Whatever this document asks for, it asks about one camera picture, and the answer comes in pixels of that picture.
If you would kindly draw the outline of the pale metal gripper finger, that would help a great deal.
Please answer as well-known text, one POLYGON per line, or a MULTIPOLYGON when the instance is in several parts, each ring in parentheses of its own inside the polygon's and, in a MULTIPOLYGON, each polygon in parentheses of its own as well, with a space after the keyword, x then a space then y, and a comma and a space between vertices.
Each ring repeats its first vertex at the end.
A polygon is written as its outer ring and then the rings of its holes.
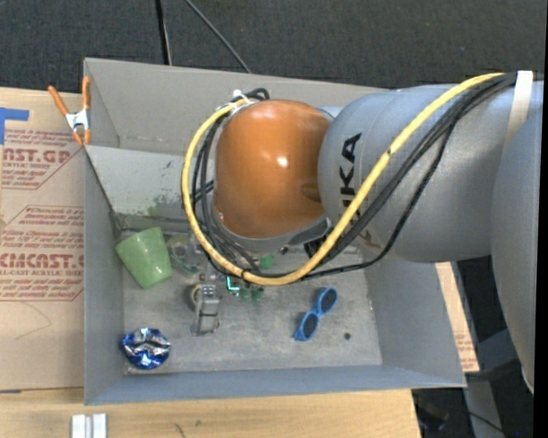
POLYGON ((204 332, 204 322, 205 322, 205 314, 204 314, 204 296, 208 293, 208 287, 206 285, 199 285, 196 288, 196 294, 195 294, 195 312, 196 312, 196 319, 194 320, 191 331, 194 335, 198 336, 201 335, 204 332))
POLYGON ((215 286, 210 286, 206 295, 206 321, 205 330, 213 333, 219 327, 221 295, 215 286))

